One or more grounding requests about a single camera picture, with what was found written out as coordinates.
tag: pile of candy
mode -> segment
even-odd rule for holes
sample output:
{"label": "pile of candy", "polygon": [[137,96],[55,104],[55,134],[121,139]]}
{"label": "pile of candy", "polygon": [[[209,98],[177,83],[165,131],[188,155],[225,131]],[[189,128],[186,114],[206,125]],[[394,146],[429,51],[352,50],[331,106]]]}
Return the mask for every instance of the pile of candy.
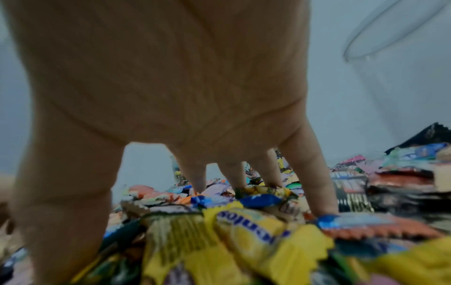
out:
{"label": "pile of candy", "polygon": [[451,284],[451,131],[435,123],[376,159],[330,169],[340,214],[313,217],[277,151],[283,188],[246,168],[202,194],[131,187],[98,258],[70,284]]}

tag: white wall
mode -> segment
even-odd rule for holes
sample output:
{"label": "white wall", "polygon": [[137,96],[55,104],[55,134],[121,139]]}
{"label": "white wall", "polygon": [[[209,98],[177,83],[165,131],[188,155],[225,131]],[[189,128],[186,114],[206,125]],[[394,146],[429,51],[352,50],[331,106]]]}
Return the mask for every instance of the white wall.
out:
{"label": "white wall", "polygon": [[[326,159],[393,146],[373,102],[342,60],[348,35],[383,0],[312,2],[308,116]],[[11,43],[0,44],[0,172],[17,169],[29,131],[29,111],[28,88]],[[169,188],[173,184],[169,155],[161,145],[128,146],[114,196],[120,196],[124,185]],[[218,176],[217,166],[209,166],[207,178]]]}

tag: transparent container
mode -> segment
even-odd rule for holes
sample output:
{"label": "transparent container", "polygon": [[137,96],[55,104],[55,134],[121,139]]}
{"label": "transparent container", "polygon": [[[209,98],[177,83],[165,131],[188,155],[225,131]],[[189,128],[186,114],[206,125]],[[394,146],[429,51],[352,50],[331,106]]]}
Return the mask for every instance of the transparent container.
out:
{"label": "transparent container", "polygon": [[388,0],[350,36],[348,62],[391,135],[451,127],[451,0]]}

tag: hand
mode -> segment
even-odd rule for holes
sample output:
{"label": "hand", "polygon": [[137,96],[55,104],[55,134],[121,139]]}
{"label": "hand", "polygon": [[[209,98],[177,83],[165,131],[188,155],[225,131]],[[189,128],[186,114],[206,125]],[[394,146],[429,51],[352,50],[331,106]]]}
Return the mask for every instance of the hand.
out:
{"label": "hand", "polygon": [[337,212],[305,116],[306,0],[3,0],[33,93],[12,208],[36,282],[95,255],[125,145],[164,143],[195,190],[217,162],[281,185],[278,146],[314,214]]}

